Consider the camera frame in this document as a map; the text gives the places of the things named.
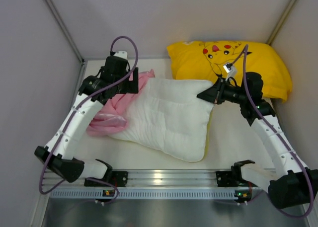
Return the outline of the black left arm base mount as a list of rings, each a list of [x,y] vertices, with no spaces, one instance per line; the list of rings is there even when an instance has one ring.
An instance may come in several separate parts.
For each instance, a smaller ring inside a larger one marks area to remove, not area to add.
[[[107,182],[116,187],[125,187],[128,181],[128,172],[127,171],[112,171],[111,175],[109,175],[108,177],[99,179],[99,181]],[[102,186],[105,186],[105,184],[85,179],[84,186],[85,187],[102,187]]]

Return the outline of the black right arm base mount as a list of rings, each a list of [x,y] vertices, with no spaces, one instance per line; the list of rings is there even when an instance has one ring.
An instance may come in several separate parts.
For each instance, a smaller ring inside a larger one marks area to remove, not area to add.
[[[248,182],[239,180],[231,171],[216,171],[218,187],[248,187]]]

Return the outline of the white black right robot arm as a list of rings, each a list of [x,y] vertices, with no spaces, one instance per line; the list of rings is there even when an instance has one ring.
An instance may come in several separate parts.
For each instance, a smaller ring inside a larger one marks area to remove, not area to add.
[[[303,204],[312,208],[318,192],[318,171],[309,169],[291,147],[274,109],[262,98],[262,88],[261,75],[247,72],[241,86],[233,86],[219,78],[197,97],[214,104],[225,101],[238,104],[242,116],[259,136],[274,164],[275,173],[272,174],[254,161],[238,161],[231,167],[237,182],[250,182],[261,188],[278,209]]]

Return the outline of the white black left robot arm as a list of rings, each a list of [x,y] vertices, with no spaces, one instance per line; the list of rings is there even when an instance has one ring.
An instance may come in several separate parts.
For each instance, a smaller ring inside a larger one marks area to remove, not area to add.
[[[61,127],[45,146],[35,150],[50,171],[69,183],[79,178],[103,179],[111,172],[112,167],[105,162],[79,160],[75,154],[90,122],[109,99],[116,94],[138,93],[138,69],[131,70],[127,57],[125,51],[111,52],[97,75],[83,80]]]

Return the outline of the white pillow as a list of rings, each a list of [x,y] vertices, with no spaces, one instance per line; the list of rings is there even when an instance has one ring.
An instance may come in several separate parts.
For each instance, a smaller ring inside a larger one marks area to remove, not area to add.
[[[135,142],[186,162],[205,155],[214,105],[197,98],[209,80],[150,78],[126,109],[128,127],[111,137]]]

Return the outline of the pink pillowcase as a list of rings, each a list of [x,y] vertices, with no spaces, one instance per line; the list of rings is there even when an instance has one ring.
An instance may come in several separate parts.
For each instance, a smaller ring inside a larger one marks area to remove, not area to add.
[[[137,94],[117,94],[109,99],[92,119],[86,129],[86,133],[93,137],[101,137],[119,133],[127,129],[129,121],[124,113],[132,102],[142,94],[149,79],[154,77],[154,70],[139,73],[139,92]]]

